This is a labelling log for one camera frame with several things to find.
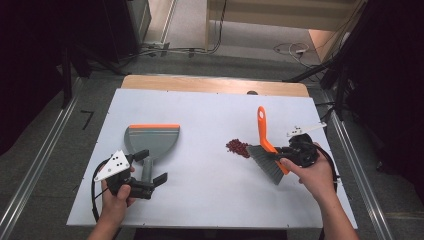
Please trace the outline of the orange wooden panel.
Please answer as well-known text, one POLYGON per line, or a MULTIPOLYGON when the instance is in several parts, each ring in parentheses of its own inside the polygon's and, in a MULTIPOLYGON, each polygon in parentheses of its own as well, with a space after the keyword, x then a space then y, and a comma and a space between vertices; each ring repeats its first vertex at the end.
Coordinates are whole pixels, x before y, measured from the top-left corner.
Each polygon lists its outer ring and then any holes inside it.
POLYGON ((319 60, 321 62, 327 61, 336 49, 335 45, 338 42, 339 33, 316 29, 309 29, 308 32, 319 60))

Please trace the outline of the light wooden furniture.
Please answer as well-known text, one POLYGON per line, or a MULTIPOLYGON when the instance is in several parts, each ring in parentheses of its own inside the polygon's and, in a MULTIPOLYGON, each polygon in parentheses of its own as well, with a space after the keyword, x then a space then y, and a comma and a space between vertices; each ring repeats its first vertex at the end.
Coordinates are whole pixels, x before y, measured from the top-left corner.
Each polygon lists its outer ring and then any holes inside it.
POLYGON ((207 0, 206 26, 219 21, 336 31, 367 0, 207 0))

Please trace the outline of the black slanted stand bar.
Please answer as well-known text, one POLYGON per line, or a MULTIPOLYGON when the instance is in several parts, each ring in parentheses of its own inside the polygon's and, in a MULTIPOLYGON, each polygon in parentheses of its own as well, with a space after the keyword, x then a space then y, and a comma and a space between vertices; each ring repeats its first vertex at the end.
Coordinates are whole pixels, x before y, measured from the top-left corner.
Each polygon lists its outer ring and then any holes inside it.
POLYGON ((325 69, 332 67, 335 63, 336 63, 335 59, 327 60, 324 63, 322 63, 318 66, 312 67, 311 69, 307 70, 306 72, 304 72, 304 73, 302 73, 298 76, 292 77, 290 79, 286 79, 285 83, 299 83, 299 82, 307 79, 308 77, 311 77, 314 74, 317 74, 319 72, 324 71, 325 69))

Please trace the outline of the wooden table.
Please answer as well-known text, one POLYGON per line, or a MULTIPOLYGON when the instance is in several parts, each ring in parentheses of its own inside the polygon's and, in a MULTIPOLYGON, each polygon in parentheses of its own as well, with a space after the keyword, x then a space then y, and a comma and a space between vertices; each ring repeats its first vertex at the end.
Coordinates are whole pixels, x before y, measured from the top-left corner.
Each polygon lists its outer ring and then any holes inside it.
POLYGON ((255 92, 262 96, 309 96, 307 87, 302 83, 268 82, 220 77, 128 75, 124 78, 121 87, 124 89, 226 94, 255 92))

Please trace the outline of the white table board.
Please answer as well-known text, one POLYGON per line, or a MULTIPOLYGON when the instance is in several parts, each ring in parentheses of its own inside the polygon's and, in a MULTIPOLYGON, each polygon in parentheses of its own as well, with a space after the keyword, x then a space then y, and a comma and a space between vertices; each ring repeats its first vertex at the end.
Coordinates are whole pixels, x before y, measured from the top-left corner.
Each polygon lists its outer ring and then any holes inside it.
POLYGON ((294 174, 273 184, 252 159, 228 152, 238 139, 259 142, 257 110, 267 116, 267 138, 275 146, 287 144, 288 132, 312 127, 313 141, 327 149, 314 101, 309 97, 259 96, 119 89, 115 92, 68 222, 92 226, 90 192, 95 168, 122 150, 124 132, 131 124, 177 123, 175 146, 158 159, 154 175, 168 180, 149 200, 129 209, 126 226, 182 228, 319 228, 316 201, 294 174))

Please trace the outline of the person's right hand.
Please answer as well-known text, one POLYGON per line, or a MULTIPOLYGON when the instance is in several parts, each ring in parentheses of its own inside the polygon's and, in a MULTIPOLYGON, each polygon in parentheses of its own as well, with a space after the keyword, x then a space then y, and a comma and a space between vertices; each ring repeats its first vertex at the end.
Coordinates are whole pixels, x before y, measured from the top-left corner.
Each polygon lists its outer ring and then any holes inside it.
POLYGON ((307 188, 318 203, 321 203, 330 197, 336 197, 337 194, 334 190, 331 165, 320 151, 321 146, 318 143, 315 143, 315 145, 318 159, 313 165, 302 168, 287 158, 281 158, 280 163, 290 172, 297 175, 299 182, 307 188))

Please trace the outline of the orange brush with grey bristles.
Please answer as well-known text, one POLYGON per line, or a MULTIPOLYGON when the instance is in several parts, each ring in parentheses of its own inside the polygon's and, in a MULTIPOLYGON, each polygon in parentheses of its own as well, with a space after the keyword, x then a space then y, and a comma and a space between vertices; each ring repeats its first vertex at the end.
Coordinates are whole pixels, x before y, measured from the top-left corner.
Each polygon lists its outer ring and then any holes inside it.
POLYGON ((267 139, 266 112, 263 106, 258 107, 257 124, 259 144, 248 146, 246 150, 269 180, 273 184, 279 185, 282 178, 287 175, 289 171, 281 165, 279 162, 279 152, 267 139))

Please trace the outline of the black metal stand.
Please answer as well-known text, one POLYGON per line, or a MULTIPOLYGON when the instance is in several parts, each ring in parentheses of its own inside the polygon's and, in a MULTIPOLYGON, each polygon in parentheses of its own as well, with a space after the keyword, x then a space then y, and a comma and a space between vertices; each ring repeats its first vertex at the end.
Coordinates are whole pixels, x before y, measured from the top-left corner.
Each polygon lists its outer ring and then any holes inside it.
POLYGON ((343 121, 344 93, 348 83, 348 71, 348 66, 343 65, 337 79, 334 104, 330 108, 330 111, 334 112, 340 121, 343 121))

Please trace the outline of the dark curtain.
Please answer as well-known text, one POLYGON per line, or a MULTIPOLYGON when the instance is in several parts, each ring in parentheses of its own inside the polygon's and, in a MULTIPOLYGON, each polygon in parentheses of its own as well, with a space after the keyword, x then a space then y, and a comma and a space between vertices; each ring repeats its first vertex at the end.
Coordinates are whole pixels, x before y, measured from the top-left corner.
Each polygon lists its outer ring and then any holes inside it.
POLYGON ((369 0, 364 16, 347 56, 347 104, 424 202, 424 0, 369 0))
POLYGON ((0 0, 0 156, 63 88, 47 0, 0 0))

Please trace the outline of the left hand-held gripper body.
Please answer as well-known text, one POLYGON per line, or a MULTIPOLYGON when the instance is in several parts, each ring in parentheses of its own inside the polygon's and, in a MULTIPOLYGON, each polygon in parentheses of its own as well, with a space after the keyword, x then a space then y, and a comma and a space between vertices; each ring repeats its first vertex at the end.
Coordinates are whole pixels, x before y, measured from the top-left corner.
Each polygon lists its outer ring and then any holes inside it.
POLYGON ((131 187, 131 198, 150 199, 155 186, 153 182, 143 183, 141 179, 137 180, 132 176, 131 167, 135 162, 132 155, 125 155, 122 150, 117 150, 94 177, 94 181, 105 180, 107 188, 113 195, 117 195, 123 184, 128 184, 131 187))

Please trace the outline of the pile of red beans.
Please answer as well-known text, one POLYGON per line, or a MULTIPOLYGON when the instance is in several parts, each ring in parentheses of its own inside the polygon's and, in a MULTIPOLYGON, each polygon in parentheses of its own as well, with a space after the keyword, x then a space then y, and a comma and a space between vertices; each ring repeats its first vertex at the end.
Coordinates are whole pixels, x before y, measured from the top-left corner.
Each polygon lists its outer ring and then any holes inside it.
POLYGON ((227 144, 226 147, 229 152, 242 156, 244 158, 249 158, 250 154, 247 151, 249 147, 248 143, 241 142, 239 139, 232 139, 227 144))

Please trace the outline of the person's left hand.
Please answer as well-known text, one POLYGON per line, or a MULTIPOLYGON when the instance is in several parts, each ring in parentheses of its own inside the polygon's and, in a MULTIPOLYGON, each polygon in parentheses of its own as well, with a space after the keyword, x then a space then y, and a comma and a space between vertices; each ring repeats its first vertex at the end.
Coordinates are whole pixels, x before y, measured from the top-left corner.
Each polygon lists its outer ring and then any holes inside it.
POLYGON ((99 223, 108 223, 120 225, 125 218, 127 208, 131 206, 135 199, 130 197, 131 187, 123 184, 117 195, 113 195, 107 188, 107 182, 101 181, 102 194, 102 210, 99 217, 99 223))

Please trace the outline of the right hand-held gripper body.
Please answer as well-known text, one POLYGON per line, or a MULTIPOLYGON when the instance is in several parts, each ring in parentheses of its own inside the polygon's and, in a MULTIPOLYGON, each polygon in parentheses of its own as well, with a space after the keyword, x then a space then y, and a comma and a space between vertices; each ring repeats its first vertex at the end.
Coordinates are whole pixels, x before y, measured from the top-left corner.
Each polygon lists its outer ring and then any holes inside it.
POLYGON ((287 133, 289 146, 293 149, 292 162, 301 167, 309 167, 315 163, 318 153, 309 132, 323 129, 326 126, 325 122, 303 127, 295 126, 293 130, 287 133))

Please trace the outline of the grey dustpan with orange edge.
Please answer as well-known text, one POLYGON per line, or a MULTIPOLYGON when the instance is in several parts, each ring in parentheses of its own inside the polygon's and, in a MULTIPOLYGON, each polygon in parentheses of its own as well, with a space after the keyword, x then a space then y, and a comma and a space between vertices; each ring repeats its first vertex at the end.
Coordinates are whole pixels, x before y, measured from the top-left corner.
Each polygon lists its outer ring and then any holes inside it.
POLYGON ((131 124, 124 133, 124 144, 130 154, 147 150, 149 155, 143 160, 141 181, 152 183, 154 161, 165 156, 176 144, 180 132, 179 124, 131 124))

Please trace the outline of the aluminium floor rail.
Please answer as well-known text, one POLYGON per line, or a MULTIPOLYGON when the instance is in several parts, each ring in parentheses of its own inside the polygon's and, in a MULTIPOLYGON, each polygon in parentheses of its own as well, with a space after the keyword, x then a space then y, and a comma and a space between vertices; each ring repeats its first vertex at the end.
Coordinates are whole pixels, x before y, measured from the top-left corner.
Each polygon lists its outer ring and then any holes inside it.
POLYGON ((34 190, 46 164, 49 161, 68 120, 79 99, 80 92, 84 87, 84 79, 77 77, 71 90, 74 95, 71 97, 66 107, 63 107, 42 146, 37 152, 29 170, 19 185, 17 191, 7 205, 6 211, 0 220, 0 240, 8 240, 22 211, 24 210, 32 191, 34 190))
POLYGON ((377 197, 371 186, 362 165, 357 151, 345 127, 345 122, 341 121, 335 110, 328 109, 326 120, 335 128, 339 142, 344 150, 346 161, 350 166, 353 178, 361 194, 365 209, 373 225, 378 240, 395 240, 394 235, 388 225, 384 213, 380 207, 377 197))

